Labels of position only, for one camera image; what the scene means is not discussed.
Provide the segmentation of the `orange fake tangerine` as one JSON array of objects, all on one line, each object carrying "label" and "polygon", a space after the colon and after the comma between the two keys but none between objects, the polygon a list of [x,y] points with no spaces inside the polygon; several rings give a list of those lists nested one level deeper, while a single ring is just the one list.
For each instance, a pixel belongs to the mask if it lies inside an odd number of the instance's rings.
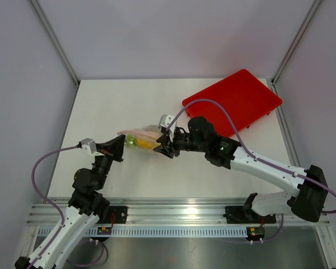
[{"label": "orange fake tangerine", "polygon": [[145,150],[153,150],[159,145],[154,140],[147,140],[144,138],[136,138],[136,146],[139,147],[140,149],[145,149]]}]

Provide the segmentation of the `clear zip top bag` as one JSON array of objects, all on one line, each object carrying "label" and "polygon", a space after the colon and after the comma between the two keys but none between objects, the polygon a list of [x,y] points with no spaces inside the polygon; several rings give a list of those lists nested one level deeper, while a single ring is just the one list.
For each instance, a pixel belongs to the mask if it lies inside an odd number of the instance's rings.
[{"label": "clear zip top bag", "polygon": [[[117,135],[127,135],[131,134],[135,138],[144,138],[147,140],[154,140],[156,141],[161,135],[161,131],[157,125],[149,125],[145,126],[142,128],[137,128],[137,129],[131,129],[131,130],[124,130],[117,132]],[[145,149],[140,149],[139,147],[127,147],[130,149],[139,149],[139,150],[145,150]]]}]

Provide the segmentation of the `green fake lettuce leaf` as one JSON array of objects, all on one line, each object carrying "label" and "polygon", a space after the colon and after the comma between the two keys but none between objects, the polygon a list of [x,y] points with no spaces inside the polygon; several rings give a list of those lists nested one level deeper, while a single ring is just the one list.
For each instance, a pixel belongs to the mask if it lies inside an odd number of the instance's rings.
[{"label": "green fake lettuce leaf", "polygon": [[124,144],[126,145],[126,147],[136,147],[137,146],[137,140],[133,135],[126,134]]}]

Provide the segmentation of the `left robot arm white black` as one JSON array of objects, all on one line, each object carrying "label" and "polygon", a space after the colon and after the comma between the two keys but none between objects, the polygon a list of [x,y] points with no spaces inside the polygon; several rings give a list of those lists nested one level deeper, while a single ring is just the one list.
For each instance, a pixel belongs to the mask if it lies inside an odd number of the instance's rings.
[{"label": "left robot arm white black", "polygon": [[53,201],[60,219],[46,239],[27,257],[19,257],[15,268],[62,268],[77,244],[97,222],[110,216],[110,202],[99,192],[103,189],[113,162],[123,161],[125,135],[104,143],[86,138],[76,145],[94,157],[90,169],[81,168],[74,174],[74,189],[65,210]]}]

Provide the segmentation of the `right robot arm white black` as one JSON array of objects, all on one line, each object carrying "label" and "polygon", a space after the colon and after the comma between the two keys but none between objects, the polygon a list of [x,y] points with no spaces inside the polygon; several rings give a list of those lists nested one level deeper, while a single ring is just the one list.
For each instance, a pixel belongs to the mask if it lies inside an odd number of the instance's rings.
[{"label": "right robot arm white black", "polygon": [[174,119],[166,114],[161,117],[155,152],[171,159],[181,151],[203,152],[214,166],[250,174],[281,189],[266,195],[250,194],[242,208],[231,214],[236,222],[258,223],[269,215],[290,212],[305,221],[319,221],[327,197],[326,180],[319,167],[304,169],[264,160],[247,152],[241,142],[218,135],[204,117],[190,119],[187,130],[178,127]]}]

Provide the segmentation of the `red plastic tray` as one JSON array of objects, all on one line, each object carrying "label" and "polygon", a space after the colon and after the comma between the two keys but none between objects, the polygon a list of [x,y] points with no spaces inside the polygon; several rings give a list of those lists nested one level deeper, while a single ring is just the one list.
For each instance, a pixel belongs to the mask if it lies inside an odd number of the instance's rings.
[{"label": "red plastic tray", "polygon": [[[280,97],[246,69],[241,69],[184,99],[182,106],[197,99],[209,99],[219,103],[238,131],[250,127],[283,103]],[[231,137],[235,134],[223,111],[214,104],[198,102],[191,105],[185,112],[191,118],[205,117],[221,136]]]}]

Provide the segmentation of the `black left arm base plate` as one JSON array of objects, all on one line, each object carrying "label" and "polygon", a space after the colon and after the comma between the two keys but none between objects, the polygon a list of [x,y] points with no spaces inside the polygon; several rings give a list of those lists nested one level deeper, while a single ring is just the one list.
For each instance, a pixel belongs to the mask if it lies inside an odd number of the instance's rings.
[{"label": "black left arm base plate", "polygon": [[125,224],[127,222],[127,206],[110,206],[109,213],[105,219],[99,220],[98,224]]}]

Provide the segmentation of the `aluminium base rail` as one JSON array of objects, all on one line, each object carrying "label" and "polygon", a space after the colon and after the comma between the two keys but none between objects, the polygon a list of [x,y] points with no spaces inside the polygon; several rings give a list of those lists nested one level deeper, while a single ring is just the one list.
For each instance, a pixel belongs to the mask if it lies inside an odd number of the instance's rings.
[{"label": "aluminium base rail", "polygon": [[[137,226],[223,226],[228,225],[223,214],[226,206],[238,206],[244,198],[108,198],[112,206],[127,206],[126,225]],[[58,211],[47,203],[33,204],[26,225],[55,225]],[[307,222],[292,214],[284,214],[286,226],[330,226],[329,217],[319,222]]]}]

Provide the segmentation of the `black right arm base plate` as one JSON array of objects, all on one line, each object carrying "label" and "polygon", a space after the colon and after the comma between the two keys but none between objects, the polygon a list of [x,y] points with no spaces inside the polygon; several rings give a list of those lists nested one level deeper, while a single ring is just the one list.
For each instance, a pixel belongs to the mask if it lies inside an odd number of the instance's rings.
[{"label": "black right arm base plate", "polygon": [[226,206],[225,214],[228,224],[275,224],[275,215],[260,216],[252,210],[245,212],[243,206]]}]

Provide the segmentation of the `aluminium frame post left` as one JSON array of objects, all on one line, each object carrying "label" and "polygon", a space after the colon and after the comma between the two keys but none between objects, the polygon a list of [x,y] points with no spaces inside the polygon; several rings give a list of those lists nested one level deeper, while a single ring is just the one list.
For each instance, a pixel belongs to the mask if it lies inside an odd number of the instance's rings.
[{"label": "aluminium frame post left", "polygon": [[54,32],[54,29],[40,3],[40,1],[37,0],[28,0],[31,7],[33,8],[34,12],[36,13],[38,20],[40,21],[45,33],[48,36],[48,39],[50,40],[54,50],[56,51],[64,69],[67,71],[71,81],[75,85],[76,88],[80,85],[80,79],[76,75],[76,72],[74,71],[65,51],[63,50],[60,41],[57,37],[57,35]]}]

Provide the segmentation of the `aluminium frame post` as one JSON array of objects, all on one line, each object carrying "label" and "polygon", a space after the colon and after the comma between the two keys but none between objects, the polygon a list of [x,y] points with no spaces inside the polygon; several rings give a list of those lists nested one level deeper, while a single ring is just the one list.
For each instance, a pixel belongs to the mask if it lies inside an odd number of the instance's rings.
[{"label": "aluminium frame post", "polygon": [[76,75],[76,72],[74,71],[65,51],[63,50],[60,41],[57,37],[57,35],[54,32],[54,29],[40,3],[40,1],[37,0],[28,0],[31,7],[33,8],[34,12],[36,13],[38,20],[40,21],[45,33],[48,36],[48,39],[50,40],[54,50],[56,51],[64,69],[67,71],[71,81],[75,85],[76,88],[80,85],[80,79]]},{"label": "aluminium frame post", "polygon": [[289,64],[292,56],[294,55],[296,49],[298,48],[299,44],[302,41],[302,38],[305,36],[308,28],[310,27],[314,17],[318,13],[320,7],[323,5],[324,0],[314,0],[308,9],[302,23],[300,24],[298,31],[294,35],[291,44],[288,47],[286,54],[284,55],[281,63],[278,66],[278,69],[274,73],[271,83],[273,86],[277,85],[278,80],[281,78],[284,70],[286,69],[287,65]]}]

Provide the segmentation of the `aluminium frame post right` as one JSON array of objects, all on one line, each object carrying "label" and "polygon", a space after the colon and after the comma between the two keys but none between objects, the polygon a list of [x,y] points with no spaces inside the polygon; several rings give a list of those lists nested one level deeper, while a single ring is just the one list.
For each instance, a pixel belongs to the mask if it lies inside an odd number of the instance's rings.
[{"label": "aluminium frame post right", "polygon": [[314,0],[308,9],[302,23],[300,24],[298,31],[294,35],[291,44],[288,47],[286,54],[284,55],[281,63],[278,66],[278,69],[274,73],[271,83],[273,86],[277,85],[278,80],[281,78],[284,70],[286,69],[287,65],[289,64],[292,56],[294,55],[296,49],[298,48],[299,44],[302,41],[302,38],[305,36],[308,28],[310,27],[314,17],[318,13],[320,7],[323,5],[324,0]]}]

